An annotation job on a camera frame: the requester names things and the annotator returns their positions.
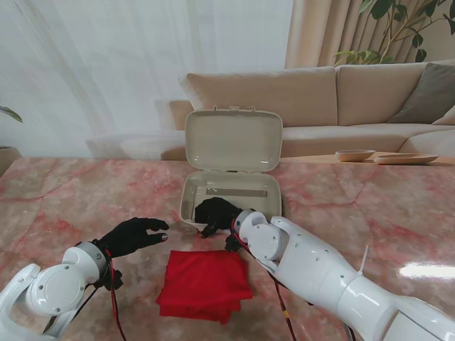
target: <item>white plastic box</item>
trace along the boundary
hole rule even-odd
[[[262,174],[275,168],[282,148],[282,119],[271,112],[238,108],[198,110],[186,118],[186,157],[202,171],[188,176],[181,218],[198,229],[195,208],[222,197],[242,209],[282,214],[278,182]]]

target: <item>box lid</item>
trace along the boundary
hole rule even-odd
[[[195,168],[267,172],[279,162],[283,121],[272,112],[196,110],[186,117],[186,158]]]

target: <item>red cloth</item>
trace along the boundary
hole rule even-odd
[[[252,298],[247,263],[228,251],[171,251],[164,287],[156,302],[160,316],[220,321]]]

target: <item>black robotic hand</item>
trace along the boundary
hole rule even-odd
[[[168,239],[166,233],[148,234],[147,230],[167,230],[169,226],[158,219],[132,218],[120,223],[111,232],[94,243],[103,251],[107,249],[112,258],[132,254],[138,249],[149,247]]]
[[[219,229],[229,229],[232,220],[235,219],[242,209],[220,197],[212,197],[202,201],[195,211],[194,221],[199,224],[207,224],[201,232],[202,238],[207,238],[215,234]]]

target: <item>sheer curtain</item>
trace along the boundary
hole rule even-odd
[[[0,145],[88,157],[99,136],[171,134],[160,104],[185,98],[180,75],[284,67],[291,8],[292,0],[3,0],[0,105],[24,123],[0,116]]]

